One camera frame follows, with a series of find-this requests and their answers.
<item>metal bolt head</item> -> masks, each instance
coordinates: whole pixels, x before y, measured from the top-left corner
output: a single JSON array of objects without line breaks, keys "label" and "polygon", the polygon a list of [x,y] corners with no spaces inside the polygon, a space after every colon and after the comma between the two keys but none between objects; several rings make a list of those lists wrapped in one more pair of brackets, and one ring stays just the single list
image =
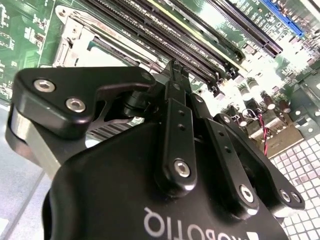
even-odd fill
[{"label": "metal bolt head", "polygon": [[198,95],[195,95],[194,96],[195,97],[195,99],[199,102],[199,103],[202,103],[204,100],[200,97],[200,96],[198,96]]},{"label": "metal bolt head", "polygon": [[288,193],[286,193],[283,189],[280,189],[281,197],[287,202],[290,203],[291,199]]},{"label": "metal bolt head", "polygon": [[174,170],[183,178],[190,176],[190,168],[184,161],[176,160],[174,162]]},{"label": "metal bolt head", "polygon": [[224,120],[227,124],[229,124],[229,123],[230,123],[230,119],[229,119],[229,118],[227,118],[226,116],[223,116],[223,120]]},{"label": "metal bolt head", "polygon": [[291,195],[292,197],[298,202],[298,203],[301,203],[301,199],[300,197],[298,196],[298,194],[296,194],[295,192],[291,192]]},{"label": "metal bolt head", "polygon": [[76,113],[82,113],[84,110],[86,110],[85,103],[78,98],[69,98],[65,102],[65,105],[68,109]]},{"label": "metal bolt head", "polygon": [[56,86],[49,80],[37,79],[33,82],[33,86],[40,92],[51,93],[56,89]]},{"label": "metal bolt head", "polygon": [[180,86],[179,86],[179,84],[174,83],[174,84],[173,84],[173,86],[174,86],[174,88],[175,88],[175,89],[180,90]]},{"label": "metal bolt head", "polygon": [[149,80],[149,81],[151,81],[151,80],[152,80],[152,78],[151,78],[150,74],[149,74],[149,73],[147,73],[147,72],[143,72],[141,75],[142,75],[142,77],[143,77],[143,78],[145,78],[145,79],[147,79],[147,80]]},{"label": "metal bolt head", "polygon": [[240,185],[240,192],[241,195],[244,197],[244,199],[249,202],[253,203],[255,198],[252,192],[245,186],[245,185]]},{"label": "metal bolt head", "polygon": [[317,75],[317,74],[318,74],[318,71],[317,71],[317,70],[313,70],[313,71],[311,72],[311,75],[312,75],[312,76]]}]

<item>green circuit board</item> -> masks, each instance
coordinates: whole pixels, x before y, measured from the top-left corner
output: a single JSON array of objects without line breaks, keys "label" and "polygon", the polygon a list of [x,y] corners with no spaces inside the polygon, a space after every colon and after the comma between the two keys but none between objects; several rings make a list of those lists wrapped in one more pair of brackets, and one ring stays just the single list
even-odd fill
[{"label": "green circuit board", "polygon": [[[294,6],[300,9],[296,19],[297,24],[300,24],[304,31],[304,37],[301,39],[294,38],[295,35],[259,0],[233,0],[243,13],[283,48],[283,53],[275,59],[251,44],[241,31],[232,26],[205,0],[183,0],[182,2],[245,53],[246,61],[242,64],[247,71],[245,77],[261,78],[260,82],[266,83],[263,85],[265,88],[268,87],[268,79],[275,77],[283,82],[279,84],[279,89],[293,86],[297,82],[296,76],[312,71],[310,65],[320,56],[317,45],[319,38],[315,35],[319,22],[305,11],[299,1],[295,0]],[[159,0],[154,3],[160,4],[171,15],[184,21],[184,18],[165,1]],[[99,19],[104,19],[83,0],[2,0],[0,2],[0,98],[10,100],[12,81],[18,70],[52,64],[64,27],[55,13],[55,8],[59,5],[82,10]],[[299,22],[303,18],[309,18],[309,21]],[[200,85],[196,82],[194,89],[199,88]]]}]

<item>electronic component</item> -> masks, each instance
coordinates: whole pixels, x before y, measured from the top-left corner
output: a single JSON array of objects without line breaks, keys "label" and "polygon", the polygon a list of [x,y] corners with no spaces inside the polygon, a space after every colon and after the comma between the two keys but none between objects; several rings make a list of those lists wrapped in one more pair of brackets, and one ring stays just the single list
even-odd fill
[{"label": "electronic component", "polygon": [[[262,119],[264,121],[265,127],[269,129],[270,135],[276,135],[283,129],[285,129],[288,124],[285,119],[277,114],[274,110],[267,110],[262,114]],[[260,126],[259,121],[252,121],[246,126],[248,135],[250,138],[256,141],[262,142],[264,140],[264,133]]]},{"label": "electronic component", "polygon": [[268,94],[263,93],[261,97],[262,97],[263,102],[265,103],[267,109],[272,110],[276,107],[276,105],[274,104],[274,101],[272,100],[272,98]]},{"label": "electronic component", "polygon": [[248,53],[248,54],[255,54],[257,51],[252,47],[252,46],[250,46],[249,44],[245,44],[244,46],[243,46],[243,50],[246,52],[246,53]]},{"label": "electronic component", "polygon": [[284,99],[281,99],[279,102],[278,102],[278,107],[279,109],[283,112],[283,113],[290,113],[291,112],[291,108],[288,104],[288,102]]},{"label": "electronic component", "polygon": [[244,86],[244,87],[242,87],[242,88],[240,89],[240,94],[241,94],[242,99],[243,99],[244,101],[249,101],[250,99],[252,99],[252,94],[251,94],[249,88],[246,87],[246,86]]},{"label": "electronic component", "polygon": [[248,79],[248,86],[250,88],[251,91],[253,92],[260,92],[260,86],[258,84],[258,82],[255,79]]},{"label": "electronic component", "polygon": [[298,37],[303,37],[304,33],[296,23],[290,19],[288,16],[283,14],[277,4],[273,3],[271,0],[260,0],[285,26],[287,26],[292,32],[294,32]]}]

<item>white tiled surface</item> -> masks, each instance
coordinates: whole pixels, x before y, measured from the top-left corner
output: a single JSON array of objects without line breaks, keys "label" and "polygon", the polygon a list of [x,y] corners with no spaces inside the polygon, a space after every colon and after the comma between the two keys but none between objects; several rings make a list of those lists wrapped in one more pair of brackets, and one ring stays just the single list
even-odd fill
[{"label": "white tiled surface", "polygon": [[305,211],[284,219],[291,240],[320,240],[320,134],[271,159],[305,200]]}]

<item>blue pcie slot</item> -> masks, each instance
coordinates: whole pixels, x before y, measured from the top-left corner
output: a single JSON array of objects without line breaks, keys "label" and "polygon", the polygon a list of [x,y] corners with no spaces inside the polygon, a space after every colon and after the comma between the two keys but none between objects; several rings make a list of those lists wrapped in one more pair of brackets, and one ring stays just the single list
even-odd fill
[{"label": "blue pcie slot", "polygon": [[297,36],[303,37],[304,32],[296,25],[292,19],[287,16],[283,16],[282,12],[278,9],[278,6],[272,3],[270,0],[260,0],[284,25],[286,25]]}]

